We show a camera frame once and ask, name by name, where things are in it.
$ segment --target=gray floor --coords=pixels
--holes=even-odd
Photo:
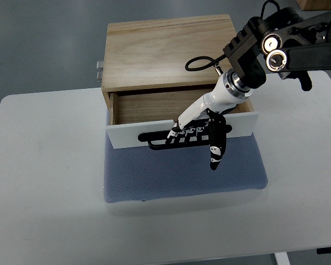
[[[261,11],[252,0],[0,0],[0,102],[10,94],[98,87],[108,23],[230,14],[240,30]],[[281,7],[294,0],[278,1]],[[267,13],[275,9],[268,5]],[[319,12],[301,13],[305,18]],[[331,264],[315,250],[289,253],[292,265]],[[275,264],[273,255],[184,264]]]

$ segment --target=wooden box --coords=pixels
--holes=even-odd
[[[114,148],[145,145],[137,142],[139,133],[170,129],[189,105],[212,91],[218,80],[213,67],[188,72],[184,66],[194,57],[221,56],[234,36],[229,15],[109,24],[102,92]],[[220,65],[231,68],[227,59]],[[256,121],[250,102],[233,111],[250,112]]]
[[[331,0],[296,0],[302,10],[331,10]]]

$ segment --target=robotic arm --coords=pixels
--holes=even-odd
[[[269,2],[276,5],[277,12],[263,19],[265,5]],[[266,1],[261,17],[250,18],[223,52],[225,54],[215,60],[200,56],[186,64],[188,71],[215,66],[220,77],[212,92],[203,95],[179,116],[165,143],[174,145],[186,130],[199,125],[207,127],[213,170],[221,161],[225,136],[231,130],[223,115],[243,103],[266,81],[265,71],[257,60],[259,54],[263,54],[265,66],[271,72],[278,73],[281,79],[298,78],[304,91],[312,88],[307,71],[331,69],[331,11],[303,20],[292,8],[280,9],[275,1]],[[222,73],[218,62],[225,57],[233,68]],[[210,63],[189,67],[192,62],[203,59]]]

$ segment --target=black cable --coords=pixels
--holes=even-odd
[[[267,1],[265,1],[265,3],[263,4],[263,7],[261,9],[261,15],[260,15],[261,19],[264,17],[265,7],[268,3],[274,4],[275,7],[277,8],[277,11],[280,10],[280,5],[275,0],[267,0]]]
[[[268,3],[272,3],[276,6],[277,8],[277,11],[280,10],[280,5],[275,1],[275,0],[267,0],[265,1],[265,3],[263,4],[263,7],[261,9],[261,16],[260,18],[262,19],[263,16],[264,16],[264,11],[265,11],[265,7]],[[201,71],[201,70],[204,70],[204,69],[207,69],[207,68],[210,68],[211,66],[215,66],[217,65],[220,61],[222,61],[224,58],[226,58],[226,55],[223,54],[221,55],[220,57],[218,57],[217,59],[213,59],[209,56],[199,56],[199,57],[196,57],[196,58],[193,58],[191,59],[190,61],[188,61],[185,65],[185,69],[189,72],[195,72],[195,71]],[[194,67],[194,68],[190,68],[189,66],[193,63],[193,62],[196,62],[196,61],[199,61],[199,60],[209,60],[210,62],[207,64],[207,65],[204,65],[204,66],[200,66],[200,67]]]
[[[209,56],[199,56],[199,57],[195,57],[193,59],[191,59],[190,61],[188,61],[185,65],[185,69],[189,72],[194,72],[194,71],[201,71],[204,69],[207,69],[211,66],[214,66],[216,64],[218,64],[220,61],[222,61],[224,58],[226,58],[226,55],[223,54],[220,57],[218,57],[217,59],[213,59]],[[209,60],[210,63],[208,63],[207,65],[201,66],[201,67],[195,67],[195,68],[190,68],[189,65],[192,64],[195,61],[199,61],[199,60]]]

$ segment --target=blue cushion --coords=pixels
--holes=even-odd
[[[254,135],[227,139],[217,170],[209,146],[153,151],[148,146],[113,149],[105,137],[107,203],[263,189],[267,176]]]

